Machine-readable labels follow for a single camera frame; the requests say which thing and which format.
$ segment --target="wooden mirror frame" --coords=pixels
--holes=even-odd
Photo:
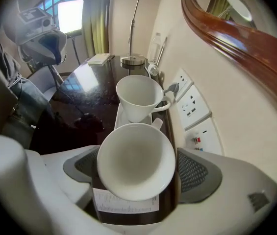
[[[277,99],[277,38],[205,12],[196,0],[181,0],[190,28]]]

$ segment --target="wall plate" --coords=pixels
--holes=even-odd
[[[187,148],[223,155],[219,135],[211,117],[185,132],[185,141]]]
[[[178,83],[178,92],[175,95],[176,102],[179,102],[183,95],[194,84],[193,80],[182,68],[178,69],[173,83]]]
[[[210,114],[210,110],[195,85],[177,103],[178,113],[185,130],[197,124]]]

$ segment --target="small bottle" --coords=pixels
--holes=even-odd
[[[150,64],[155,64],[157,62],[157,58],[160,52],[160,47],[161,47],[161,38],[160,38],[160,33],[157,32],[156,36],[153,38],[150,45],[149,57],[148,57],[148,62]]]

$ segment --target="lamp base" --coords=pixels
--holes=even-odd
[[[140,54],[132,54],[129,55],[123,55],[120,58],[121,60],[121,66],[127,69],[133,69],[130,68],[131,66],[141,66],[145,63],[145,57]]]

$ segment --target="paper notepad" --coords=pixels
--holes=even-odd
[[[88,60],[89,65],[102,65],[109,58],[109,53],[97,54]]]
[[[100,212],[138,214],[159,210],[159,195],[144,201],[127,201],[108,190],[93,188],[97,209]]]

